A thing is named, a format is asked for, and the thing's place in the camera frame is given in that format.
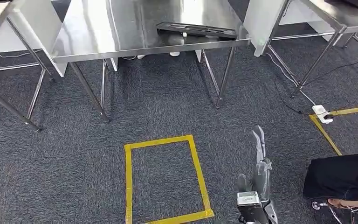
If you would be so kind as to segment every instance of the gray carpet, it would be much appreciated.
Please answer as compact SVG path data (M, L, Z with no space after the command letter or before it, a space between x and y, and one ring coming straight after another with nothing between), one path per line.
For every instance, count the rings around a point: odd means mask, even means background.
M230 2L241 14L243 2ZM299 75L325 44L320 37L273 42ZM207 55L220 79L228 49L209 50ZM28 56L0 58L0 66L29 60ZM317 72L357 60L358 44L351 42L347 49L330 51ZM79 66L99 96L101 61ZM26 112L39 72L39 68L0 72L0 95ZM268 57L254 57L252 47L237 50L218 110L213 105L216 96L210 77L193 52L176 58L120 59L119 71L109 74L107 85L108 124L99 118L72 69L62 82L43 84L33 116L42 132L27 129L0 106L0 222L123 223L124 145L192 134L215 213L198 222L237 223L236 178L239 173L253 172L255 144L250 130L259 124L273 161L272 197L280 222L335 223L302 197L310 160L335 154L308 116L286 107L279 95L304 113L311 112L312 104L304 97L291 99L293 86ZM358 64L336 70L304 91L328 110L358 107ZM358 153L358 115L336 118L326 131L345 154ZM135 149L134 222L203 209L186 146L174 143Z

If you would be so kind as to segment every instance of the black pants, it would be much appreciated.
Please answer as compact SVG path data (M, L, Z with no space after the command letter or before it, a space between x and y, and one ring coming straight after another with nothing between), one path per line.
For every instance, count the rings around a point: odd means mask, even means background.
M358 154L312 160L303 195L358 201Z

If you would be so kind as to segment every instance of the yellow tape square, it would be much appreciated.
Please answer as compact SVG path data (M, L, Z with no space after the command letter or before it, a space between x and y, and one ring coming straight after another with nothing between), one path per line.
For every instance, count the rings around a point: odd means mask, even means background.
M159 139L159 140L152 140L152 141L144 141L138 143L131 143L124 145L125 149L125 180L126 180L126 209L125 209L125 223L131 224L132 223L132 164L131 164L131 150L135 148L142 148L142 147L149 147L149 146L156 146L162 144L169 144L173 142L180 142L180 141L188 141L191 155L193 158L193 164L195 167L195 171L197 173L198 184L200 186L202 202L204 204L204 211L191 213L188 215L176 216L166 219L160 219L157 221L151 221L148 223L151 224L175 224L175 223L187 223L192 222L204 218L213 217L214 213L211 209L211 204L209 202L209 196L207 192L207 187L205 185L204 176L202 174L200 161L198 159L197 151L195 149L195 143L192 135L185 135L179 136L174 138L168 139Z
M332 111L330 113L333 116L358 113L358 108L352 108L352 109L346 109L346 110L340 110L340 111ZM333 149L337 153L337 155L342 155L341 151L337 148L336 144L334 144L333 140L331 140L330 136L323 129L322 124L319 123L319 119L317 118L317 115L315 115L315 114L310 115L310 118L315 123L315 125L318 127L320 132L324 135L324 137L327 139L327 141L330 143L330 145L333 147Z

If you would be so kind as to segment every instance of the person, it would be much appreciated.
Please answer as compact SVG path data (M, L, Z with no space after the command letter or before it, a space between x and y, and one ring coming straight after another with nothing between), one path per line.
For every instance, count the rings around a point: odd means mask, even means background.
M336 208L358 208L358 154L312 160L303 195L327 199Z

